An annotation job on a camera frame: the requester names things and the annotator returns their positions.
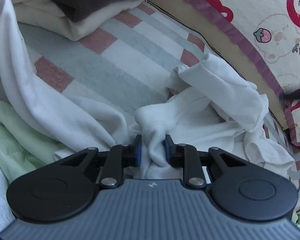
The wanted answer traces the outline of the white garment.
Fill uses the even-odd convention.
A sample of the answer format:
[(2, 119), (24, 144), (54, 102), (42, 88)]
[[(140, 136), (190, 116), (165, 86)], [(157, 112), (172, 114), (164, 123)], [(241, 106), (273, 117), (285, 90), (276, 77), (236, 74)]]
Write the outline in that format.
[(23, 122), (73, 151), (90, 146), (108, 150), (141, 133), (141, 166), (133, 168), (135, 178), (180, 178), (181, 170), (166, 161), (162, 145), (166, 134), (201, 151), (218, 146), (284, 177), (294, 163), (280, 144), (265, 136), (267, 96), (212, 54), (193, 67), (177, 66), (169, 78), (175, 96), (139, 108), (135, 122), (129, 125), (113, 107), (80, 96), (63, 96), (39, 78), (12, 2), (0, 0), (0, 78)]

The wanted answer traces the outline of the cartoon print quilt purple trim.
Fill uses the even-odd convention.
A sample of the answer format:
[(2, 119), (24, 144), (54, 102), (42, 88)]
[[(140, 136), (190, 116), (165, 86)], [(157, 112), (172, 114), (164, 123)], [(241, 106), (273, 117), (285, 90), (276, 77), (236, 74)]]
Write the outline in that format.
[(277, 95), (291, 142), (300, 146), (300, 0), (183, 0), (216, 25), (257, 67)]

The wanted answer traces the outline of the striped pink grey white blanket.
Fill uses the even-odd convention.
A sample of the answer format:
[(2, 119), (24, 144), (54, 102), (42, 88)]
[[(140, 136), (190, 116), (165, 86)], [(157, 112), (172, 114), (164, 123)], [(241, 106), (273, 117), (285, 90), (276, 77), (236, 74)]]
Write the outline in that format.
[[(113, 107), (129, 125), (135, 122), (139, 108), (165, 103), (175, 96), (176, 89), (169, 84), (169, 78), (177, 66), (193, 67), (206, 54), (224, 60), (194, 31), (186, 30), (146, 3), (120, 12), (78, 41), (18, 21), (17, 24), (39, 78), (63, 96), (80, 96)], [(0, 100), (11, 105), (1, 78)], [(263, 129), (267, 139), (280, 144), (294, 159), (285, 178), (298, 189), (296, 211), (300, 220), (300, 148), (292, 146), (276, 126), (269, 106)], [(55, 152), (55, 161), (75, 152), (78, 151), (65, 146)]]

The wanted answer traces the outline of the light green garment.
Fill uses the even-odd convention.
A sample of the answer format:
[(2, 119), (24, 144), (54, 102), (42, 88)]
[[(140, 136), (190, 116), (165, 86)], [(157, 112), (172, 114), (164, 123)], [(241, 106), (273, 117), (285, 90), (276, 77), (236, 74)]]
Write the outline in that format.
[(0, 100), (0, 168), (9, 182), (55, 161), (65, 146), (30, 127)]

